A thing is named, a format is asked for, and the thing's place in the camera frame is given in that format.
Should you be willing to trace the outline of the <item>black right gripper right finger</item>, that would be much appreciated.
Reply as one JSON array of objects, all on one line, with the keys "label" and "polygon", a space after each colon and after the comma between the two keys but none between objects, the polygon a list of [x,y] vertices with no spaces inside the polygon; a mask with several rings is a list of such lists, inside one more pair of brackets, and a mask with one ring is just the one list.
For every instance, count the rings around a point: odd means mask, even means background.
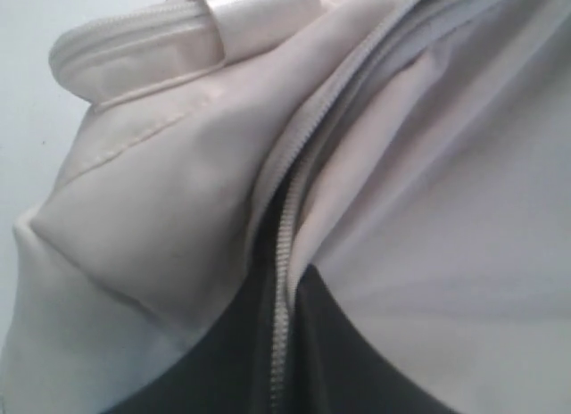
[{"label": "black right gripper right finger", "polygon": [[446,405],[381,356],[344,314],[316,267],[298,285],[286,413],[444,413]]}]

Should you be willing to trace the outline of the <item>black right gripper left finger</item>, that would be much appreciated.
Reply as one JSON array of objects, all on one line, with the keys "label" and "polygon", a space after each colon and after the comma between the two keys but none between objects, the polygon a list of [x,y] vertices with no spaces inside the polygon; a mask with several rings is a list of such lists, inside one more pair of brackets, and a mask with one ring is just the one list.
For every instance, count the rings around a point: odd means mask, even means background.
[{"label": "black right gripper left finger", "polygon": [[279,201],[265,212],[236,297],[206,335],[133,397],[135,413],[267,413]]}]

